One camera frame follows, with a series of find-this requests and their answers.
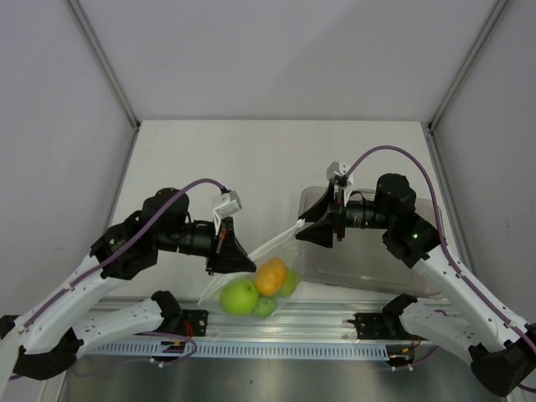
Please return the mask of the green apple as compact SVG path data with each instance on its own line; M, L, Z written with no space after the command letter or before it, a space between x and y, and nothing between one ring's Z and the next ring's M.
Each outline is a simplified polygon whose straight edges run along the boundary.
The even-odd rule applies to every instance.
M223 311L232 316L248 316L259 301L259 292L249 278L232 281L219 294L219 303Z

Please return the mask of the orange lemon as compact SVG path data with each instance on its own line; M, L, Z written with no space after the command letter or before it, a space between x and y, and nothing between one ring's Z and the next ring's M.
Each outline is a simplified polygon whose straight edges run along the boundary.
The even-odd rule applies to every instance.
M271 258L255 274L255 286L263 296L274 296L286 279L286 264L280 258Z

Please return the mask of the polka dot zip top bag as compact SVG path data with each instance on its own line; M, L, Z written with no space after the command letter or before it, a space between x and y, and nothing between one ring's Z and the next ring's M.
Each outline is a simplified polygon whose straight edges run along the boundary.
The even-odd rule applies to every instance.
M295 295L305 276L297 233L305 220L267 241L248 257L255 272L219 275L204 289L197 306L242 321L264 321Z

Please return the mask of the green bumpy lime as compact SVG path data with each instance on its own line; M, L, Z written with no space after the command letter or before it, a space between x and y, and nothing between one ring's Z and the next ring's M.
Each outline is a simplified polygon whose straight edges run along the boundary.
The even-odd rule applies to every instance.
M260 296L251 315L255 318L265 319L270 317L277 308L277 301L274 297Z

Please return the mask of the green pear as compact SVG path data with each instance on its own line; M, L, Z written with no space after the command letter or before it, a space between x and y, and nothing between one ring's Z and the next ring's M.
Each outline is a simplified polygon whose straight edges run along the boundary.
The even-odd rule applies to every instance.
M290 297L296 291L300 281L300 276L293 269L288 268L286 270L286 279L282 284L278 295L280 297Z

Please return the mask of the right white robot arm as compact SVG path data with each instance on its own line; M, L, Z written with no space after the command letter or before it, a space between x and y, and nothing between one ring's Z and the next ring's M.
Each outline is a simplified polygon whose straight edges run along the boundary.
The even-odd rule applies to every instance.
M332 179L322 197L300 216L308 226L298 240L331 248L347 228L381 229L388 252L432 281L456 309L452 316L402 294L383 309L392 338L406 333L429 340L467 363L488 391L506 397L535 370L535 326L494 296L454 256L440 232L416 213L415 191L403 175L387 173L374 199L352 201L349 179Z

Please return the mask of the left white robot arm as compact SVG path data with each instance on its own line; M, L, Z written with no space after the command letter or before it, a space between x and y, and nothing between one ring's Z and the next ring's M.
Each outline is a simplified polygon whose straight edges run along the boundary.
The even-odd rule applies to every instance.
M106 315L85 314L104 296L157 263L160 252L205 259L209 274L253 272L255 263L236 239L233 214L241 209L235 191L214 197L210 221L193 220L184 190L164 188L142 208L111 226L75 271L24 315L1 318L1 378L51 379L72 367L89 349L130 335L188 334L183 309L170 291Z

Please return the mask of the clear plastic food bin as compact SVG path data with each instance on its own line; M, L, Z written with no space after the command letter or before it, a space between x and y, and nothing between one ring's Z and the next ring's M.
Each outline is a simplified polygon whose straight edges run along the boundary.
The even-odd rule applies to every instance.
M382 229L347 229L331 249L298 243L296 268L309 282L439 299L441 292L385 248Z

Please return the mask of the left black base bracket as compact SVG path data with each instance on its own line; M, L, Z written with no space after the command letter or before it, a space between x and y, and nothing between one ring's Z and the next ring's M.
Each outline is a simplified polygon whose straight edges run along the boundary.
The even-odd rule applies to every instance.
M209 312L206 310L184 310L179 324L172 333L189 338L204 338L209 323Z

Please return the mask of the black base bracket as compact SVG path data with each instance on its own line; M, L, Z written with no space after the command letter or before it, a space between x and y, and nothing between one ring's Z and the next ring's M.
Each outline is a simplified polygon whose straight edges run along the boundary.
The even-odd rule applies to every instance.
M204 338L209 323L209 312L206 310L184 310L179 324L172 333L189 338Z
M360 340L402 340L405 331L399 322L383 313L358 312L347 320Z

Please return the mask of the aluminium mounting rail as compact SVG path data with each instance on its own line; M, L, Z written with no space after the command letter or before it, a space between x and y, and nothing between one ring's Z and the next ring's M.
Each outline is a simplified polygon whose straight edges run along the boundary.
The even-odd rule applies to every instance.
M99 317L101 315L131 308L142 299L136 298L105 298L96 303L83 318ZM474 331L461 315L445 303L437 304L431 299L425 299L425 306L417 308L423 316L420 321L432 324L434 318L446 323L461 325L464 338L473 339ZM219 310L216 302L206 302L198 306L195 300L178 300L183 310L206 310L209 312L208 321L204 324L205 335L201 330L194 329L195 338L212 341L238 342L279 342L279 343L339 343L343 340L356 341L362 339L355 325L348 322L354 320L355 314L381 315L386 301L289 301L283 307L277 307L275 313L268 318L234 317Z

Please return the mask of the right black base bracket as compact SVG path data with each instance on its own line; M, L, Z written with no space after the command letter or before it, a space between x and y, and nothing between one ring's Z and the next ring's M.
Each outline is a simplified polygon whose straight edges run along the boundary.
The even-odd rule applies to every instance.
M360 340L402 340L405 331L399 322L383 313L358 312L347 320Z

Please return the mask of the right aluminium frame post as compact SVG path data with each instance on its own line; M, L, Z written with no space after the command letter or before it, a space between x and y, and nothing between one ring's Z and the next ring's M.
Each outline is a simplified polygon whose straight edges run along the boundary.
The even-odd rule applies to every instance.
M469 50L466 52L453 79L447 87L446 93L441 97L439 105L436 107L430 121L427 123L429 132L433 133L440 125L443 116L448 112L451 104L476 67L478 60L490 43L494 32L502 22L512 3L513 1L511 0L498 0L493 2L491 11L479 28L477 36L472 40Z

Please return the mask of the aluminium frame post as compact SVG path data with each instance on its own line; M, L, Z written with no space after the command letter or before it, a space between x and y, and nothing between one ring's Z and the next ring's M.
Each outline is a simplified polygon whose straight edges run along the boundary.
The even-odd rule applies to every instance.
M86 47L90 51L97 68L101 72L101 75L103 76L111 94L120 107L122 114L128 121L131 129L134 132L137 132L141 122L137 118L136 112L134 111L111 62L109 61L109 58L101 44L101 41L98 38L93 24L87 16L82 2L78 0L65 0L64 5L75 22L81 38L84 40Z
M472 40L469 50L466 52L453 79L447 87L446 93L441 97L439 105L436 107L430 121L427 123L429 132L433 133L440 125L443 116L448 112L451 104L476 67L478 60L490 43L494 32L502 22L512 3L513 1L511 0L498 0L493 2L491 11L479 28L477 36Z

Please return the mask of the left aluminium frame post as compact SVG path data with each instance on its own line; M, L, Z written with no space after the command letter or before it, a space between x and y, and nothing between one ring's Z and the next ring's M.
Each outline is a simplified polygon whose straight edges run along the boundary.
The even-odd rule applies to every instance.
M134 132L137 132L141 122L137 118L136 112L134 111L111 62L109 61L109 58L101 44L101 41L98 38L93 24L87 16L82 2L78 0L65 0L64 5L75 22L81 38L84 40L86 47L90 51L97 68L101 72L101 75L103 76L111 94L120 107L122 114L128 121L131 129Z

